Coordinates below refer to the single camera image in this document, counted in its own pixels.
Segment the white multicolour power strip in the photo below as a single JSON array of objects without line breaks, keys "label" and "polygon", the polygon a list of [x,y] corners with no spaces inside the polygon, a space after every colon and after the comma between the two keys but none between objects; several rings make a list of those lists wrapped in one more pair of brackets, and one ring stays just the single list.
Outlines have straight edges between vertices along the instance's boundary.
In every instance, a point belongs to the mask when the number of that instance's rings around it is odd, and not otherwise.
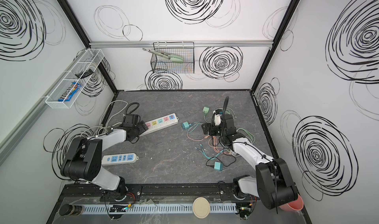
[{"label": "white multicolour power strip", "polygon": [[146,130],[144,133],[142,133],[140,136],[145,136],[154,132],[157,132],[159,130],[171,127],[173,125],[178,124],[179,119],[176,116],[175,113],[153,119],[151,121],[146,122],[146,126],[148,127],[148,130]]}]

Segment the teal charger plug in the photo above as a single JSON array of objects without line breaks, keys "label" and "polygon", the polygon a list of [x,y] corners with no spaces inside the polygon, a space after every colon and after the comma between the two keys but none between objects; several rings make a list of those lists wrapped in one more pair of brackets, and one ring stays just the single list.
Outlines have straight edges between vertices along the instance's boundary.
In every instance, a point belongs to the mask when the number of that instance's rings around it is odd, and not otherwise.
[{"label": "teal charger plug", "polygon": [[188,123],[187,121],[182,123],[182,128],[183,128],[184,130],[189,129],[190,126],[191,126],[191,124]]}]

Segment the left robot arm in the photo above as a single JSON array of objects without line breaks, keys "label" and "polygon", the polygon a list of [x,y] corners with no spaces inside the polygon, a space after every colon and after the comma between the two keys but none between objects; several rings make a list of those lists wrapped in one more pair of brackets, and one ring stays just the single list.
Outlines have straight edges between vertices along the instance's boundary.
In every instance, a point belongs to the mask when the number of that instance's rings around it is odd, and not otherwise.
[{"label": "left robot arm", "polygon": [[119,143],[132,142],[147,130],[148,126],[139,115],[126,114],[118,127],[101,136],[74,138],[61,165],[61,175],[125,195],[125,179],[102,166],[102,152]]}]

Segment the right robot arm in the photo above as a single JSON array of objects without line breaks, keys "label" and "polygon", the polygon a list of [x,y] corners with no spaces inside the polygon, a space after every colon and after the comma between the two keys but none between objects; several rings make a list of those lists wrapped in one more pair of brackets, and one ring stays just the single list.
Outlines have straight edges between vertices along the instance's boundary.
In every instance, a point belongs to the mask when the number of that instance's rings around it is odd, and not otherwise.
[{"label": "right robot arm", "polygon": [[232,115],[217,109],[210,123],[202,125],[203,132],[218,136],[220,144],[241,156],[251,165],[255,176],[240,176],[234,179],[234,195],[243,199],[248,195],[260,199],[267,209],[273,209],[298,199],[298,189],[292,179],[287,163],[273,158],[252,144],[238,132]]}]

